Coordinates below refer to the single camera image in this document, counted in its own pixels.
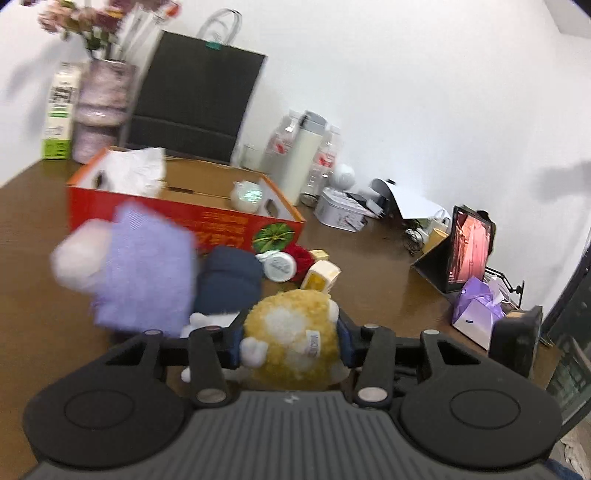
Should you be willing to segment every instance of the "water bottle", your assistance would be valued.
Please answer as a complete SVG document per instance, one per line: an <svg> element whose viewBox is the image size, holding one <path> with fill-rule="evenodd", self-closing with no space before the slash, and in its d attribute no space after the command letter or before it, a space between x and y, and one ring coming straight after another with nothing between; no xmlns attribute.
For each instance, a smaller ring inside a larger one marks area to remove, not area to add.
<svg viewBox="0 0 591 480"><path fill-rule="evenodd" d="M322 194L322 190L328 185L329 177L335 167L339 148L340 131L336 127L330 127L310 167L308 180L301 191L303 196L318 198Z"/></svg>
<svg viewBox="0 0 591 480"><path fill-rule="evenodd" d="M259 171L271 173L272 178L275 163L284 158L293 145L300 116L298 112L290 110L290 113L281 119L267 143Z"/></svg>

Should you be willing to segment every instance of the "red cardboard box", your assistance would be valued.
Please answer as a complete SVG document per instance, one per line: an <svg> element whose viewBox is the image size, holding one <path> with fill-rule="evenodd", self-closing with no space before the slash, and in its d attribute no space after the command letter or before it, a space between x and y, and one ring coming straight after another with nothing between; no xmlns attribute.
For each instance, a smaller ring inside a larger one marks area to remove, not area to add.
<svg viewBox="0 0 591 480"><path fill-rule="evenodd" d="M305 220L265 175L202 160L166 158L166 187L158 198L96 190L104 149L68 181L70 230L91 218L112 220L115 208L134 199L195 232L201 251L229 245L255 253L283 249L297 241ZM256 214L234 210L235 181L257 183L263 201Z"/></svg>

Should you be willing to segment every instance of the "flower vase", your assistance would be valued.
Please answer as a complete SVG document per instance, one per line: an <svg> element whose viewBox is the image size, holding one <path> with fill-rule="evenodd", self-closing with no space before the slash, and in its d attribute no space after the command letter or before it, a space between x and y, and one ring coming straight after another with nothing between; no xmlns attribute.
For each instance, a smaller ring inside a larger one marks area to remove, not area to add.
<svg viewBox="0 0 591 480"><path fill-rule="evenodd" d="M86 164L104 147L117 144L128 118L135 66L123 61L91 62L74 116L73 158Z"/></svg>

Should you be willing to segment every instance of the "white paper sheet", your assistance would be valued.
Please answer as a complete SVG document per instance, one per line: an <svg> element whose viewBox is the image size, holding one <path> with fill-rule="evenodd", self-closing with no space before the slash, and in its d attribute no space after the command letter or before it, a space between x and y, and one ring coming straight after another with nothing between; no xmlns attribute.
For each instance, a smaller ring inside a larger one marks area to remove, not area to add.
<svg viewBox="0 0 591 480"><path fill-rule="evenodd" d="M431 200L427 200L425 197L420 196L410 189L406 189L398 185L392 185L391 183L387 182L385 184L392 192L394 200L396 200L396 204L400 210L400 215L402 215L402 218L405 220L410 220L413 218L431 218L439 210L445 210L441 205L438 205ZM451 218L446 210L445 214L448 218Z"/></svg>

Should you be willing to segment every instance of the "green and white carton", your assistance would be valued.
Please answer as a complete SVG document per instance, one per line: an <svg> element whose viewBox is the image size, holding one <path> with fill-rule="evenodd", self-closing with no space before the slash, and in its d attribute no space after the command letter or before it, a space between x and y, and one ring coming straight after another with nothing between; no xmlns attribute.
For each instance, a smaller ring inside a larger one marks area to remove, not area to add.
<svg viewBox="0 0 591 480"><path fill-rule="evenodd" d="M77 63L62 63L53 77L43 128L44 160L70 158L74 110L81 81L82 65Z"/></svg>

